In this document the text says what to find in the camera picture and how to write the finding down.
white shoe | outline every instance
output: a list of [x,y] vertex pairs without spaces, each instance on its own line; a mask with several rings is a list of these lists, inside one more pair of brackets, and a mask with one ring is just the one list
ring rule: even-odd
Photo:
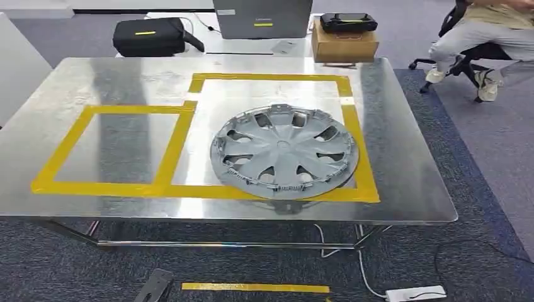
[[475,81],[479,83],[479,99],[485,102],[495,101],[499,86],[503,85],[502,81],[496,81],[488,76],[488,73],[492,71],[493,69],[475,73]]
[[441,82],[441,80],[443,80],[444,78],[445,78],[445,73],[443,71],[438,71],[436,67],[432,68],[426,74],[426,81],[432,84],[437,84]]

laptop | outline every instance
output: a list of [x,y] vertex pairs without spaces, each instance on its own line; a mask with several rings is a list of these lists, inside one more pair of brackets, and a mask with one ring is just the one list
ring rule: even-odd
[[213,0],[225,39],[302,38],[313,0]]

cardboard box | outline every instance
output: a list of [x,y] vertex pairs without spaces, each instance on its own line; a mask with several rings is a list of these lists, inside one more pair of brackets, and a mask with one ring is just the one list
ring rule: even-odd
[[314,20],[312,48],[317,63],[352,63],[371,61],[378,41],[374,31],[365,33],[326,33],[321,21]]

person's leg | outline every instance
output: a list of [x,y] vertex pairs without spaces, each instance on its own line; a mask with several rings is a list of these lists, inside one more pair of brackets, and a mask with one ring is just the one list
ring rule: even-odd
[[483,101],[494,101],[499,86],[513,86],[534,77],[534,29],[513,30],[500,26],[494,40],[513,60],[519,60],[500,70],[479,72],[479,97]]
[[493,26],[479,21],[461,21],[443,35],[430,48],[430,59],[436,61],[436,67],[428,73],[427,81],[441,81],[460,52],[493,40]]

yellow tape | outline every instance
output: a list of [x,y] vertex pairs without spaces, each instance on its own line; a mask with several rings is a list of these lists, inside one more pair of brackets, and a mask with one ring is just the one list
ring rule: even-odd
[[[334,81],[340,97],[351,97],[352,89],[348,77],[340,75],[302,75],[302,74],[193,74],[189,92],[198,93],[207,79],[272,80],[272,81]],[[31,188],[38,194],[76,194],[93,196],[128,197],[175,197],[175,198],[212,198],[212,199],[250,199],[265,200],[245,193],[231,186],[189,186],[172,185],[174,171],[195,113],[196,102],[185,101],[182,106],[86,106],[71,130],[58,146],[50,160],[32,182]],[[365,148],[363,133],[354,104],[342,104],[341,110],[345,127],[358,143],[360,159],[355,172],[356,188],[341,187],[304,201],[346,201],[378,203],[377,189]],[[73,146],[89,125],[94,114],[178,114],[169,145],[160,163],[152,184],[120,184],[101,182],[54,181],[56,173],[69,156]]]
[[317,81],[336,82],[341,97],[352,96],[350,80],[344,75],[330,74],[193,74],[189,91],[199,93],[206,80],[251,80],[251,81]]
[[135,35],[136,36],[139,36],[139,35],[153,35],[155,33],[156,33],[155,31],[140,31],[138,33],[135,33]]
[[69,153],[81,137],[85,128],[91,122],[92,117],[93,111],[91,110],[91,107],[84,108],[76,122],[74,122],[72,128],[69,130],[65,138],[63,138],[61,144],[55,150],[54,154],[52,154],[51,158],[32,182],[31,188],[34,192],[42,189],[43,185],[54,181],[56,173],[69,156]]
[[[37,177],[31,183],[31,190],[34,193],[40,194],[79,194],[79,195],[97,195],[97,196],[161,196],[164,187],[170,184],[170,181],[164,186],[155,186],[153,184],[119,184],[119,183],[102,183],[102,182],[67,182],[54,181],[54,177],[68,158],[72,148],[79,140],[83,131],[93,118],[95,114],[178,114],[177,127],[184,126],[185,129],[178,129],[173,132],[173,138],[177,141],[179,148],[174,150],[181,150],[184,137],[187,134],[191,119],[195,112],[196,102],[185,101],[182,106],[134,106],[134,105],[105,105],[105,106],[86,106],[80,117],[74,122],[72,128],[69,130],[63,141],[59,144],[54,154],[43,166]],[[165,168],[162,172],[158,171],[160,177],[167,177],[170,173],[171,177],[174,172],[174,167],[171,172]]]
[[174,170],[178,164],[178,159],[182,154],[182,148],[189,132],[189,127],[191,126],[191,121],[193,121],[193,111],[186,113],[181,113],[178,118],[178,122],[174,126],[173,134],[171,135],[171,140],[167,146],[167,150],[161,159],[159,168],[156,173],[156,178],[154,179],[155,185],[168,186],[173,180]]
[[286,291],[294,293],[330,293],[330,287],[293,284],[182,283],[191,291]]

